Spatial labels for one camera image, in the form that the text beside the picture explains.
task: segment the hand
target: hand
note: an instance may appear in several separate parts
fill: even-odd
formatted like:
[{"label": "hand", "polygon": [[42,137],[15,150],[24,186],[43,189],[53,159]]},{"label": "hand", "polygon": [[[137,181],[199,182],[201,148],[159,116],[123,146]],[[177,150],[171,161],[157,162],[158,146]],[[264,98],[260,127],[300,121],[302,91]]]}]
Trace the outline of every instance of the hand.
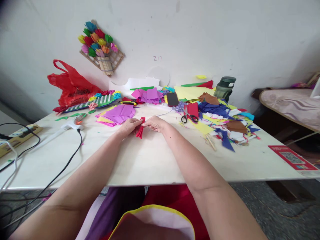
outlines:
[{"label": "hand", "polygon": [[168,123],[165,120],[158,118],[157,116],[153,116],[141,125],[143,127],[149,126],[149,128],[151,128],[153,131],[161,133],[163,129],[168,125]]},{"label": "hand", "polygon": [[124,124],[119,128],[118,132],[123,135],[123,137],[127,137],[137,126],[142,123],[142,119],[138,120],[136,118],[128,118]]}]

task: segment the gray carpet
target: gray carpet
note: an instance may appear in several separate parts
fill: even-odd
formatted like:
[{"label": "gray carpet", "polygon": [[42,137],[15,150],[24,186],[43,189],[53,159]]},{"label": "gray carpet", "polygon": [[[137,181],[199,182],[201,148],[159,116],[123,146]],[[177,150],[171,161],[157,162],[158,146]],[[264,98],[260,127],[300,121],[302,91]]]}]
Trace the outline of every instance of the gray carpet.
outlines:
[{"label": "gray carpet", "polygon": [[[316,180],[299,181],[313,196],[316,201],[288,204],[280,200],[265,182],[231,183],[257,219],[262,230],[270,240],[310,240],[320,239],[320,183]],[[35,197],[39,191],[22,191],[4,193],[0,195],[0,213],[3,215],[11,208],[25,204],[25,201],[3,201],[3,199],[24,199]],[[41,200],[30,204],[26,211],[36,206]],[[13,214],[12,220],[22,216],[25,208]],[[7,228],[9,236],[28,216]],[[11,216],[3,219],[2,226],[9,223]]]}]

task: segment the electrical cable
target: electrical cable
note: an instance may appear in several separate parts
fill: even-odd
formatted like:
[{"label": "electrical cable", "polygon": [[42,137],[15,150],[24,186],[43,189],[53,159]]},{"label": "electrical cable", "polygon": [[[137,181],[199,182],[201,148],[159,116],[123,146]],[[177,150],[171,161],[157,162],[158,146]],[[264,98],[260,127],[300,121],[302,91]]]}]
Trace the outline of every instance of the electrical cable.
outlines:
[{"label": "electrical cable", "polygon": [[[23,127],[25,127],[31,134],[33,134],[34,136],[36,136],[36,137],[39,139],[38,142],[37,142],[35,145],[33,145],[32,147],[29,147],[28,149],[26,149],[26,150],[24,150],[23,152],[21,152],[21,153],[19,154],[18,158],[19,158],[22,154],[24,154],[26,151],[28,151],[28,150],[31,149],[31,148],[34,148],[35,146],[37,146],[37,145],[40,143],[41,138],[40,138],[37,134],[35,134],[33,131],[31,131],[31,129],[28,128],[27,126],[25,126],[25,125],[23,125],[23,124],[20,124],[20,123],[3,123],[3,124],[0,124],[0,127],[3,126],[3,125],[6,125],[6,124],[17,124],[17,125],[23,126]],[[0,172],[2,172],[3,170],[5,170],[7,167],[9,167],[9,166],[10,166],[11,164],[13,164],[13,163],[14,163],[14,161],[8,163],[6,166],[4,166],[3,168],[0,169]]]},{"label": "electrical cable", "polygon": [[61,172],[38,194],[38,196],[36,196],[32,201],[20,206],[20,207],[17,207],[16,209],[13,209],[12,211],[2,215],[0,217],[0,219],[10,215],[11,213],[15,212],[15,211],[18,211],[19,209],[21,208],[24,208],[25,206],[28,206],[29,204],[33,203],[39,196],[41,196],[41,194],[63,173],[63,171],[68,167],[68,165],[70,164],[71,160],[73,159],[74,155],[76,155],[76,153],[78,152],[78,150],[80,149],[81,147],[81,144],[82,144],[82,135],[80,133],[80,129],[77,129],[77,132],[79,133],[80,135],[80,138],[81,138],[81,141],[80,141],[80,144],[79,144],[79,147],[77,148],[77,150],[73,153],[73,155],[71,156],[71,158],[69,159],[69,161],[67,162],[67,164],[65,165],[65,167],[61,170]]}]

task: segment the table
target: table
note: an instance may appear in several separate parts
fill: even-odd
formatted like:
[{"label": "table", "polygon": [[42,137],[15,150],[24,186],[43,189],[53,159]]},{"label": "table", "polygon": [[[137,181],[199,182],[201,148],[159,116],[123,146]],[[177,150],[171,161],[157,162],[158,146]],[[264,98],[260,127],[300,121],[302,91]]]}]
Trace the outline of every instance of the table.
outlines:
[{"label": "table", "polygon": [[[120,127],[115,126],[112,128],[97,123],[95,115],[103,110],[98,109],[95,113],[87,115],[83,119],[84,130],[81,131],[83,145],[67,169],[50,188],[60,187]],[[136,109],[135,118],[140,119],[140,117],[145,116],[148,119],[153,115],[160,115],[169,111],[170,108],[168,107],[144,104]],[[88,112],[88,110],[77,111],[77,113],[84,112]],[[42,140],[57,132],[61,125],[73,118],[55,121],[59,117],[52,113],[36,123],[44,128],[38,134]],[[214,152],[210,145],[205,144],[202,134],[190,121],[185,125],[188,128],[179,124],[181,119],[179,113],[171,111],[161,116],[161,118],[172,124],[201,151],[228,182],[307,178],[296,172],[268,147],[268,145],[282,144],[263,130],[258,132],[261,140],[252,139],[247,147],[233,145],[235,152],[224,148],[221,142],[215,139],[217,152]],[[37,138],[32,137],[17,147],[18,153],[36,142]],[[69,129],[42,147],[24,154],[21,160],[18,161],[18,173],[11,181],[8,190],[44,188],[63,169],[79,143],[80,136],[77,131]],[[14,154],[9,153],[2,157],[0,159],[0,168],[8,163],[8,159],[14,159]],[[0,174],[1,185],[13,170],[14,166],[12,164]],[[142,140],[131,135],[123,141],[118,160],[106,186],[148,186],[181,183],[185,183],[185,181],[162,134],[145,128]]]}]

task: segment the red plastic bag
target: red plastic bag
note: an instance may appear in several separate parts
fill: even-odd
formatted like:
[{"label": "red plastic bag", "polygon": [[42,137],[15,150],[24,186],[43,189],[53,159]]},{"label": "red plastic bag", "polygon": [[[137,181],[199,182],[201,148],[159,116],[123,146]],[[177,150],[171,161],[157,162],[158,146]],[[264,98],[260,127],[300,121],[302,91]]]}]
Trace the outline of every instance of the red plastic bag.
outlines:
[{"label": "red plastic bag", "polygon": [[[56,62],[60,62],[66,70],[59,68]],[[65,62],[55,59],[53,65],[64,72],[48,75],[49,83],[62,90],[61,97],[58,100],[61,107],[71,107],[87,102],[90,97],[102,92],[100,88],[88,82],[77,70]]]}]

